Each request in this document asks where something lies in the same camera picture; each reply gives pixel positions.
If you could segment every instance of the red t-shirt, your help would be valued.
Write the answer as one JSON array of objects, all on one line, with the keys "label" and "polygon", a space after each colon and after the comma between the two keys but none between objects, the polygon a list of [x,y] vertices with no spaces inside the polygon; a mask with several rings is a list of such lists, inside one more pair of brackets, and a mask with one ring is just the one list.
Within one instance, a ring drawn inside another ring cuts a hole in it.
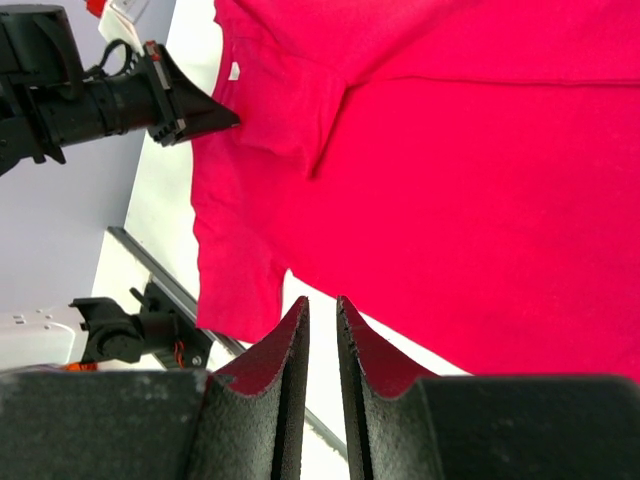
[{"label": "red t-shirt", "polygon": [[201,327],[259,340],[290,268],[472,373],[640,379],[640,3],[216,8]]}]

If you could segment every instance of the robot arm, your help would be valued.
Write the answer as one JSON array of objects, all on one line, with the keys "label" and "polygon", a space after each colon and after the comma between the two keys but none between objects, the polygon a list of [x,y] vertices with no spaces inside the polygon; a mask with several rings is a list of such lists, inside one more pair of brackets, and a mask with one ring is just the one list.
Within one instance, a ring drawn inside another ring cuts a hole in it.
[{"label": "robot arm", "polygon": [[[110,76],[103,67],[116,46],[130,61]],[[102,62],[84,71],[62,7],[0,6],[0,175],[28,157],[63,164],[61,147],[137,129],[169,146],[238,123],[163,45],[146,42],[138,55],[113,42]]]},{"label": "robot arm", "polygon": [[[161,304],[157,286],[149,284],[145,293],[138,294],[142,311],[133,315],[110,298],[0,314],[0,371],[107,360],[137,363],[145,354],[156,355],[166,368],[182,367],[185,361],[204,366],[211,339],[178,309]],[[151,305],[150,295],[155,295]]]},{"label": "robot arm", "polygon": [[0,314],[0,370],[80,362],[89,332],[75,307]]}]

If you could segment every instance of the t-shirt sleeve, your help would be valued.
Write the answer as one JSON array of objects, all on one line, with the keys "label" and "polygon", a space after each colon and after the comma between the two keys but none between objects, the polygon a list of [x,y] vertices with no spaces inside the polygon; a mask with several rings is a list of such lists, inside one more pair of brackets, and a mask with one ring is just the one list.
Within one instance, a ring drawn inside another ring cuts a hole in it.
[{"label": "t-shirt sleeve", "polygon": [[[228,132],[233,142],[311,176],[340,108],[344,80],[329,67],[227,29],[222,56],[214,97],[240,117]],[[239,77],[229,80],[234,63]]]},{"label": "t-shirt sleeve", "polygon": [[197,326],[255,343],[278,323],[286,268],[237,214],[196,195]]}]

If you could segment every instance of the clothing tag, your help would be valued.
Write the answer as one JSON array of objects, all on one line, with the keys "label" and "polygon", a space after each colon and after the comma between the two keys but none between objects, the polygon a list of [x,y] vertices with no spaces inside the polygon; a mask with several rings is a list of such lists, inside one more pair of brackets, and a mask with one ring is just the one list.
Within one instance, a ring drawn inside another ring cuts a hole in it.
[{"label": "clothing tag", "polygon": [[[126,3],[127,0],[111,0],[105,6],[102,17],[100,18],[100,24],[98,25],[98,31],[104,37],[107,42],[114,40],[124,40],[127,42],[134,51],[139,54],[143,54],[142,42],[136,32],[134,21],[132,21],[127,15],[120,12],[116,8],[116,3]],[[136,0],[128,0],[129,2],[136,3]],[[138,1],[137,3],[147,3],[148,0]],[[117,54],[124,60],[124,53],[122,49],[116,50]]]},{"label": "clothing tag", "polygon": [[240,78],[240,65],[238,62],[233,62],[231,64],[231,72],[229,73],[229,81],[236,81]]}]

